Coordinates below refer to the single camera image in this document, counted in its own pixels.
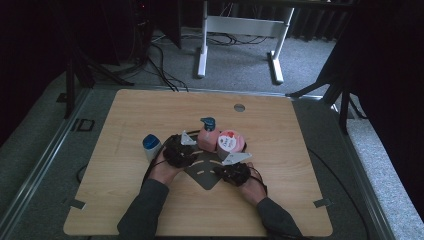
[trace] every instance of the pink object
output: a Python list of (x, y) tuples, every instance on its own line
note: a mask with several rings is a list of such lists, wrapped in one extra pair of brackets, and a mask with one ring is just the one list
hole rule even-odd
[(208, 152), (215, 152), (219, 130), (215, 127), (215, 119), (211, 117), (200, 119), (205, 123), (197, 136), (197, 146)]
[(218, 137), (217, 153), (221, 160), (230, 153), (242, 152), (245, 141), (242, 135), (234, 130), (225, 130)]

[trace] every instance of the blue cap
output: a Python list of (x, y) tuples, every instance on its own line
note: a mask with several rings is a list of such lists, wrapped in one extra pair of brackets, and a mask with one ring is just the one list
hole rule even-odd
[(159, 139), (153, 134), (149, 134), (143, 139), (143, 147), (145, 149), (152, 149), (156, 147), (156, 145), (158, 145), (159, 143)]
[(215, 119), (212, 117), (206, 117), (206, 118), (201, 118), (200, 121), (205, 123), (205, 129), (206, 131), (213, 131), (215, 130)]

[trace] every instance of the wooden tabletop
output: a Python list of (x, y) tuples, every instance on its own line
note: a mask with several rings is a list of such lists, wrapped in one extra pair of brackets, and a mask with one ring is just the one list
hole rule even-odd
[[(245, 111), (235, 111), (242, 104)], [(332, 226), (292, 103), (284, 97), (224, 93), (120, 90), (115, 97), (64, 225), (69, 235), (117, 235), (116, 225), (139, 193), (149, 165), (142, 139), (162, 142), (183, 130), (199, 130), (202, 117), (220, 130), (241, 133), (269, 197), (286, 209), (305, 236), (328, 236)], [(220, 180), (203, 189), (185, 172), (170, 186), (158, 236), (265, 236), (255, 208)]]

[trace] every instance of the white bottle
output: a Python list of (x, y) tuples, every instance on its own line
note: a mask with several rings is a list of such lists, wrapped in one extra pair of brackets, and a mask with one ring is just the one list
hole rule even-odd
[(151, 162), (156, 157), (161, 146), (160, 140), (153, 134), (149, 134), (143, 139), (143, 147), (147, 161)]

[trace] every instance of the gray carpet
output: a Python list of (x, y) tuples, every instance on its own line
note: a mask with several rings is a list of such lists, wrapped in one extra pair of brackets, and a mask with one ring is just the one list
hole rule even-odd
[[(313, 83), (335, 43), (288, 39), (280, 57), (285, 77), (285, 83), (282, 85), (273, 83), (266, 61), (266, 52), (273, 50), (275, 46), (274, 39), (267, 39), (257, 45), (231, 47), (210, 45), (204, 79), (195, 76), (200, 40), (184, 39), (181, 50), (169, 44), (167, 40), (157, 41), (156, 44), (164, 51), (164, 69), (183, 80), (190, 89), (284, 94)], [(157, 49), (151, 48), (150, 55), (153, 61), (159, 63), (160, 55)], [(153, 71), (150, 64), (144, 69)], [(146, 71), (134, 74), (124, 76), (129, 77), (128, 81), (136, 83), (134, 88), (165, 86), (157, 76)], [(91, 90), (78, 118), (95, 120), (93, 131), (68, 133), (49, 171), (11, 234), (11, 239), (87, 239), (87, 237), (67, 236), (63, 233), (62, 227), (69, 211), (69, 201), (78, 189), (76, 173), (89, 161), (114, 94), (119, 88), (120, 86), (111, 80), (104, 79), (99, 80), (99, 84)], [(323, 95), (325, 88), (311, 94)], [(5, 213), (7, 206), (18, 193), (27, 174), (60, 125), (65, 106), (55, 101), (63, 91), (64, 75), (52, 82), (25, 121), (1, 148), (0, 214)], [(351, 156), (347, 154), (342, 142), (350, 139), (340, 133), (336, 113), (329, 106), (316, 100), (297, 100), (294, 106), (306, 144), (318, 153), (348, 189), (365, 218), (370, 239), (379, 239), (347, 161)], [(366, 239), (365, 228), (346, 193), (316, 156), (311, 155), (311, 161), (323, 195), (335, 203), (328, 208), (334, 232), (324, 239)], [(116, 239), (116, 237), (95, 236), (92, 239)]]

